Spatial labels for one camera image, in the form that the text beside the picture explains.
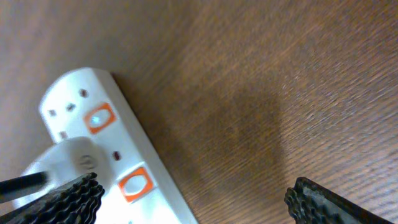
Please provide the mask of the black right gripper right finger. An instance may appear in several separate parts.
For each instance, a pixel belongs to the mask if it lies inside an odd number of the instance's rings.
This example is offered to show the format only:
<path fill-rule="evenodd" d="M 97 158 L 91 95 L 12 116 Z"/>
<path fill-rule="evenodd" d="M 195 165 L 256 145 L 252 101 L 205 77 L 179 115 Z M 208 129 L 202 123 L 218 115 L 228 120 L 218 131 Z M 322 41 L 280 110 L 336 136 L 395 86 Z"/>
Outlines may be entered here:
<path fill-rule="evenodd" d="M 287 189 L 284 202 L 297 224 L 392 224 L 306 177 Z"/>

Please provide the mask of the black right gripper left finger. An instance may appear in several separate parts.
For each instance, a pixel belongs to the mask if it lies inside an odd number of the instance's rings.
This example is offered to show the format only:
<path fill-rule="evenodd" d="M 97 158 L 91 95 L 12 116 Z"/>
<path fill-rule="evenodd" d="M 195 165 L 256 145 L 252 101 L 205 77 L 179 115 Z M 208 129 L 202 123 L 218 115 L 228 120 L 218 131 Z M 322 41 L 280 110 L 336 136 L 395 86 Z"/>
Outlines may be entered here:
<path fill-rule="evenodd" d="M 94 172 L 1 216 L 6 224 L 94 224 L 105 193 Z"/>

